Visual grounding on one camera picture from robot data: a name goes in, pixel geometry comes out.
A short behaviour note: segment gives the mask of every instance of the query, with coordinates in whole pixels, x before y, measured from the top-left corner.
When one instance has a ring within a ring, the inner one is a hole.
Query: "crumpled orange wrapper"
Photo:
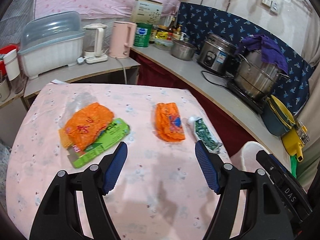
[[[185,139],[176,103],[156,105],[156,131],[166,142],[180,142]]]
[[[108,108],[93,103],[74,113],[63,130],[70,141],[83,151],[108,127],[113,117],[113,112]]]

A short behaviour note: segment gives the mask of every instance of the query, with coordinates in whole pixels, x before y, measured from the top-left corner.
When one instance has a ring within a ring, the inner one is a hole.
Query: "purple cloth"
[[[284,55],[281,53],[278,45],[266,35],[262,34],[244,38],[240,41],[235,54],[241,53],[244,48],[248,51],[261,49],[261,60],[263,62],[275,64],[278,68],[288,74],[288,64]]]

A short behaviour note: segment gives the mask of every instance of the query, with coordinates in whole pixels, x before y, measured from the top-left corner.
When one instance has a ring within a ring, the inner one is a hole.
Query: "blue gripper pad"
[[[124,165],[124,162],[128,156],[127,145],[123,142],[121,142],[121,144],[122,145],[115,153],[115,156],[104,175],[104,184],[102,189],[105,194],[108,194],[109,191],[113,190],[113,188],[115,187],[117,179]]]
[[[213,167],[211,161],[207,156],[206,151],[204,150],[200,142],[196,143],[195,152],[202,173],[205,177],[205,180],[208,183],[209,188],[212,189],[215,193],[218,193],[220,190],[220,186],[218,182],[217,171]]]

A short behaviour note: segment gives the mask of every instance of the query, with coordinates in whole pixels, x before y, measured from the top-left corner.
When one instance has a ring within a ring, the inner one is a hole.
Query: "blue patterned curtain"
[[[296,114],[308,100],[308,79],[314,68],[272,33],[234,14],[184,2],[179,8],[178,23],[182,25],[182,32],[189,35],[190,42],[198,48],[198,54],[210,33],[222,36],[236,47],[241,39],[250,35],[265,34],[272,38],[287,60],[290,77],[289,80],[281,78],[275,85],[272,94],[279,98],[292,114]]]

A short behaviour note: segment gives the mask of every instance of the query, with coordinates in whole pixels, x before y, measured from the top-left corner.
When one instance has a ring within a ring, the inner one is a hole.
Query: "metal screw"
[[[226,169],[226,170],[228,170],[228,171],[230,171],[230,170],[232,170],[232,165],[230,164],[230,163],[225,163],[224,165],[223,165],[223,167]]]
[[[58,177],[63,177],[66,174],[65,171],[59,171],[58,172]]]
[[[266,172],[263,169],[258,169],[258,174],[263,176]]]
[[[96,171],[99,168],[97,164],[93,164],[90,166],[90,171]]]

